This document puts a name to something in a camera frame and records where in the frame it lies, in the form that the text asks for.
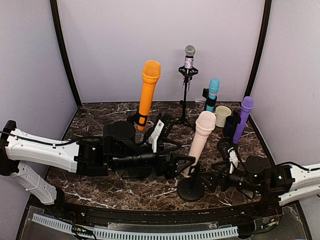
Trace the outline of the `pink microphone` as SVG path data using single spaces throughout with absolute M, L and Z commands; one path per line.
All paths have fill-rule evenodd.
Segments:
M 195 134 L 188 154 L 190 157 L 195 157 L 195 162 L 183 171 L 185 178 L 189 178 L 190 172 L 194 171 L 193 167 L 197 165 L 207 139 L 215 127 L 216 115 L 211 111 L 202 111 L 195 121 Z

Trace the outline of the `orange microphone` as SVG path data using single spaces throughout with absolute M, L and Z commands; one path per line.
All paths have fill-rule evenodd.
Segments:
M 143 131 L 146 128 L 147 120 L 150 114 L 152 100 L 156 84 L 161 77 L 161 64 L 155 60 L 148 60 L 142 70 L 142 92 L 138 113 L 141 116 L 138 120 L 138 130 Z

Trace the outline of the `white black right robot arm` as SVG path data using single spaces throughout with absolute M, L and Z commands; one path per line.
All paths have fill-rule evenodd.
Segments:
M 255 205 L 255 213 L 266 217 L 275 208 L 275 203 L 288 203 L 308 198 L 320 193 L 320 165 L 301 166 L 295 162 L 283 162 L 271 166 L 269 160 L 257 156 L 249 157 L 244 170 L 214 170 L 199 174 L 201 183 L 209 191 L 220 187 L 222 192 L 232 187 L 244 194 L 260 195 L 261 201 Z

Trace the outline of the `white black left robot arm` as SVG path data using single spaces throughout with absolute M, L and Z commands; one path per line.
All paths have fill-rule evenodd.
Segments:
M 46 182 L 30 163 L 52 166 L 89 177 L 105 177 L 108 171 L 136 170 L 137 176 L 150 172 L 173 179 L 195 163 L 192 156 L 165 149 L 171 128 L 164 123 L 154 127 L 142 143 L 136 143 L 136 129 L 128 121 L 117 121 L 103 128 L 102 136 L 84 136 L 77 140 L 57 141 L 25 133 L 10 120 L 0 133 L 0 174 L 21 184 L 27 192 L 57 214 L 67 218 L 70 206 L 64 192 Z

